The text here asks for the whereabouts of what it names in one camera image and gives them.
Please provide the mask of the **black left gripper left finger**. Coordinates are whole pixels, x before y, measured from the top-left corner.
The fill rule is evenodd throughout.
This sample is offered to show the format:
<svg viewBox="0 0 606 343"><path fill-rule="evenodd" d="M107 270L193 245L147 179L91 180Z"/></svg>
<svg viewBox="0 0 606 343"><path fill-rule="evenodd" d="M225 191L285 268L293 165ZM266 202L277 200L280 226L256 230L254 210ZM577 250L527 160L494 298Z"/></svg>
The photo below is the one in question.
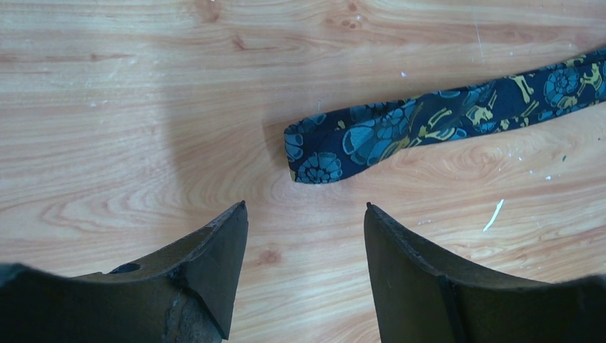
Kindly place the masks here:
<svg viewBox="0 0 606 343"><path fill-rule="evenodd" d="M222 342L247 244L238 202L210 223L109 273L61 277L1 265L3 342Z"/></svg>

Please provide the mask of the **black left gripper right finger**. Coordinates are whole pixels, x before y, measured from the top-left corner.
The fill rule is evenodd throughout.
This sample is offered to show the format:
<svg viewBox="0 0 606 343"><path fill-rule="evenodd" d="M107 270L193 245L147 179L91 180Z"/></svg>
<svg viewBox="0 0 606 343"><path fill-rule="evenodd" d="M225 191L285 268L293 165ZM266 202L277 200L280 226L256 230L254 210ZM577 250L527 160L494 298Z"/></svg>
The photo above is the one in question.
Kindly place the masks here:
<svg viewBox="0 0 606 343"><path fill-rule="evenodd" d="M603 342L605 276L561 283L460 257L369 204L364 239L383 342Z"/></svg>

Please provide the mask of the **blue patterned necktie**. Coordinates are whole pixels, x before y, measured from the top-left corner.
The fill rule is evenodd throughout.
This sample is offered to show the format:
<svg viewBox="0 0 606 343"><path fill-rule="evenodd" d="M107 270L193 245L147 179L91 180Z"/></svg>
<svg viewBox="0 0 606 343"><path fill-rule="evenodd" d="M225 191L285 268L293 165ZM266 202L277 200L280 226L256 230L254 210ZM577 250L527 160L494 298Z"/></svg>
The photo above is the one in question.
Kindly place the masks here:
<svg viewBox="0 0 606 343"><path fill-rule="evenodd" d="M520 129L605 100L605 50L408 99L352 106L284 130L291 178L338 182L398 151Z"/></svg>

